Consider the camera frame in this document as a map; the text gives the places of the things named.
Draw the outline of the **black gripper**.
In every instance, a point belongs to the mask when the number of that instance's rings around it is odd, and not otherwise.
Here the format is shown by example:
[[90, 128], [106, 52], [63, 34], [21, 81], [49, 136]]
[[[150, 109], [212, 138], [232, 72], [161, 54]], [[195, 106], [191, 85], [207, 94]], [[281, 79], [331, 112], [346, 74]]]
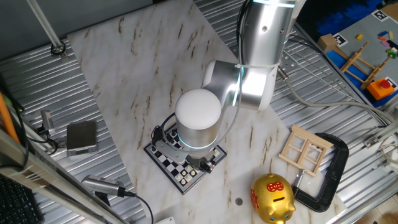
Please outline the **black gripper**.
[[205, 157], [200, 158], [200, 164], [201, 164], [201, 168], [207, 172], [207, 173], [211, 173], [215, 167], [215, 162], [213, 161], [213, 159], [215, 158], [215, 156], [213, 154], [208, 154]]

